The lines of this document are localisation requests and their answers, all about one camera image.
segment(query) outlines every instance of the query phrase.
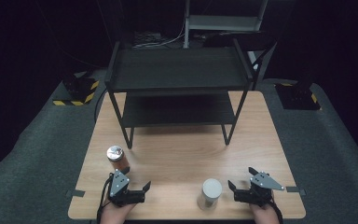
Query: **wooden table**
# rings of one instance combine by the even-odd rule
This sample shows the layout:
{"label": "wooden table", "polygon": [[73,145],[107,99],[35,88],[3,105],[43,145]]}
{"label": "wooden table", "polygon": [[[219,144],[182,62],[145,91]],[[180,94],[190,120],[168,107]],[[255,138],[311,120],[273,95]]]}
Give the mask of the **wooden table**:
{"label": "wooden table", "polygon": [[[233,107],[240,92],[231,92]],[[125,93],[117,94],[123,106]],[[247,203],[234,202],[230,180],[238,189],[250,185],[248,167],[269,173],[281,185],[295,186],[279,137],[261,92],[249,91],[229,146],[222,141],[219,126],[151,127],[135,130],[132,149],[127,149],[112,103],[106,94],[68,215],[73,219],[95,219],[103,184],[112,165],[106,150],[122,146],[131,164],[129,189],[141,189],[151,180],[145,203],[138,204],[128,219],[252,219]],[[223,193],[213,211],[200,210],[197,197],[204,180],[216,178]],[[283,218],[306,214],[298,193],[274,190]]]}

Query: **shelf leg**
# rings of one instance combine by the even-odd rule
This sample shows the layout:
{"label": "shelf leg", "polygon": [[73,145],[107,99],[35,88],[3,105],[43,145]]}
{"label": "shelf leg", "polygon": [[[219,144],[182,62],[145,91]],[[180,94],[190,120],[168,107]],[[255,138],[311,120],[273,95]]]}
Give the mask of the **shelf leg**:
{"label": "shelf leg", "polygon": [[240,117],[242,106],[243,106],[243,103],[245,102],[245,98],[248,93],[248,90],[249,90],[249,85],[246,86],[246,90],[242,93],[242,97],[240,99],[240,103],[238,104],[238,109],[237,109],[237,112],[235,113],[235,117],[232,122],[228,137],[227,137],[227,133],[226,133],[226,128],[222,124],[223,136],[225,136],[225,143],[227,146],[229,145],[229,142],[231,141],[232,134],[234,134],[234,129],[235,129],[235,126],[237,125],[238,118]]}
{"label": "shelf leg", "polygon": [[186,0],[185,43],[183,44],[184,49],[188,49],[189,20],[190,20],[190,0]]}
{"label": "shelf leg", "polygon": [[109,96],[110,96],[110,100],[112,101],[113,108],[115,109],[116,116],[117,116],[117,119],[118,119],[118,123],[120,124],[121,131],[123,132],[124,139],[126,140],[127,147],[129,149],[131,149],[132,148],[132,139],[133,139],[133,129],[134,128],[131,127],[131,133],[130,133],[130,138],[129,138],[129,136],[127,134],[127,131],[126,131],[126,128],[124,127],[124,124],[123,124],[123,118],[121,117],[120,109],[118,108],[118,104],[117,104],[115,94],[109,92]]}

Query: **yellow and black caution tape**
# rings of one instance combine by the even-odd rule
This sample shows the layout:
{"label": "yellow and black caution tape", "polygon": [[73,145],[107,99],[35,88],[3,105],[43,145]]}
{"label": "yellow and black caution tape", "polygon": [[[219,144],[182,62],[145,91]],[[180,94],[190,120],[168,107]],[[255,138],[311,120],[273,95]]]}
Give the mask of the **yellow and black caution tape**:
{"label": "yellow and black caution tape", "polygon": [[[289,84],[289,83],[281,83],[281,85],[283,85],[283,86],[293,86],[293,84]],[[310,98],[312,98],[312,101],[313,101],[314,104],[318,104],[318,99],[316,99],[315,94],[312,93]]]}
{"label": "yellow and black caution tape", "polygon": [[100,81],[95,81],[90,89],[89,94],[87,95],[86,99],[83,101],[79,100],[53,100],[53,104],[55,105],[87,105],[92,98],[94,97],[94,93],[99,85]]}

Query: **robotic arm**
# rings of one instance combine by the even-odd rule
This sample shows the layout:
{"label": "robotic arm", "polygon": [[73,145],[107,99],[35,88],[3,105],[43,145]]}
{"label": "robotic arm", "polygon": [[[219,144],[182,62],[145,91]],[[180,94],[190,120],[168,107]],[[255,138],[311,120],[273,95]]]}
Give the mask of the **robotic arm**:
{"label": "robotic arm", "polygon": [[278,215],[280,223],[283,223],[282,213],[272,198],[272,190],[284,190],[278,182],[272,179],[264,172],[257,172],[249,167],[251,177],[251,187],[249,189],[237,189],[231,181],[228,180],[228,187],[234,192],[234,201],[240,203],[252,203],[262,207],[265,204],[271,205]]}
{"label": "robotic arm", "polygon": [[130,167],[119,171],[115,170],[114,174],[109,174],[109,178],[106,180],[103,186],[103,193],[101,196],[100,207],[97,211],[97,223],[101,222],[101,215],[103,213],[103,208],[106,206],[103,205],[103,198],[105,194],[106,187],[108,187],[107,199],[109,203],[112,203],[116,206],[124,206],[130,203],[144,203],[145,194],[150,189],[151,181],[149,181],[142,190],[129,190],[128,185],[130,180],[125,176],[126,173],[130,171]]}

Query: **black and yellow striped marker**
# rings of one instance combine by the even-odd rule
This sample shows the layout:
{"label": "black and yellow striped marker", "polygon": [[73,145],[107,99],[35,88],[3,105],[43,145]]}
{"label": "black and yellow striped marker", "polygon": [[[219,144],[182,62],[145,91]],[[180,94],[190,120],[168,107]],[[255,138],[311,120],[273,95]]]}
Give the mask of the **black and yellow striped marker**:
{"label": "black and yellow striped marker", "polygon": [[307,95],[297,99],[293,98],[292,89],[294,85],[288,83],[275,83],[275,89],[281,99],[283,108],[285,109],[302,109],[302,110],[322,110],[316,99],[315,94],[308,90]]}
{"label": "black and yellow striped marker", "polygon": [[90,89],[89,94],[87,95],[85,100],[53,100],[53,104],[55,105],[87,105],[92,98],[94,97],[94,93],[97,90],[100,81],[95,81]]}

